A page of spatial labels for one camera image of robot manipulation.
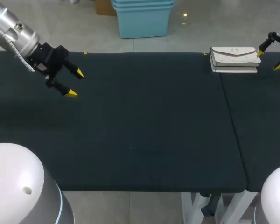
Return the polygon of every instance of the white cable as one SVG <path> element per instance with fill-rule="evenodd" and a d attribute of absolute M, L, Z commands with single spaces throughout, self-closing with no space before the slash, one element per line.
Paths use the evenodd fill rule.
<path fill-rule="evenodd" d="M 6 41 L 6 43 L 10 46 L 11 50 L 15 53 L 15 56 L 19 58 L 19 60 L 23 63 L 23 65 L 30 71 L 35 72 L 35 70 L 28 64 L 22 55 L 19 53 L 18 49 L 14 46 L 14 44 L 10 41 L 10 39 L 5 35 L 5 33 L 0 29 L 0 35 Z"/>

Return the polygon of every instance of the cardboard box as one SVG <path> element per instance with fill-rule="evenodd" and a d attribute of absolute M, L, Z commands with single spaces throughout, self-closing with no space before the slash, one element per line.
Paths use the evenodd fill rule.
<path fill-rule="evenodd" d="M 95 0 L 95 7 L 98 15 L 117 16 L 111 0 Z"/>

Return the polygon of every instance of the white table frame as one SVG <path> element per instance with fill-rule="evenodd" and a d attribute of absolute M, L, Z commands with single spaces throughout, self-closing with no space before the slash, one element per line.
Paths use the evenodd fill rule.
<path fill-rule="evenodd" d="M 227 209 L 221 196 L 215 214 L 216 224 L 251 224 L 251 220 L 241 220 L 241 217 L 256 195 L 257 192 L 247 190 L 236 193 Z M 204 216 L 200 209 L 208 204 L 209 198 L 196 193 L 192 203 L 192 193 L 181 193 L 181 199 L 184 224 L 201 224 Z"/>

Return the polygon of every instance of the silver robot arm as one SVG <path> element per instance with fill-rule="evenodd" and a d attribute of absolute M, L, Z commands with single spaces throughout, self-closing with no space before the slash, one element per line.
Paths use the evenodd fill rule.
<path fill-rule="evenodd" d="M 63 46 L 57 48 L 39 43 L 39 36 L 29 26 L 0 3 L 0 46 L 11 51 L 31 72 L 38 71 L 45 76 L 46 85 L 54 87 L 62 95 L 76 97 L 70 88 L 56 79 L 57 73 L 65 66 L 71 74 L 83 79 L 81 70 L 68 60 L 68 50 Z"/>

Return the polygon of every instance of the white dome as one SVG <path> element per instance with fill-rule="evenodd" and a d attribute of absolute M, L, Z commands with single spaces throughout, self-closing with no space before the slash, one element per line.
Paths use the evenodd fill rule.
<path fill-rule="evenodd" d="M 280 168 L 276 169 L 264 183 L 261 205 L 268 222 L 280 224 Z"/>
<path fill-rule="evenodd" d="M 0 224 L 18 224 L 35 206 L 43 188 L 41 161 L 23 146 L 0 144 Z"/>

